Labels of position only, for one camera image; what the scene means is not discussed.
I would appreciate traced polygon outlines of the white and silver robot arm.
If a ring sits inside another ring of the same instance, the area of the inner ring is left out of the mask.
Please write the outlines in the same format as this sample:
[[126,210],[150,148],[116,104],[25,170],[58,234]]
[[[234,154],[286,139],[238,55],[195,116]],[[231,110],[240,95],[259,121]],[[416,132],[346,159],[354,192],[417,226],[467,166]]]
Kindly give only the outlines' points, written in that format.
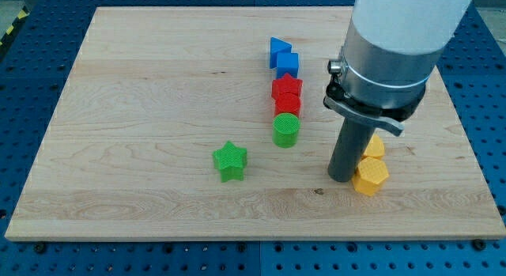
[[472,0],[356,0],[342,87],[382,109],[413,103]]

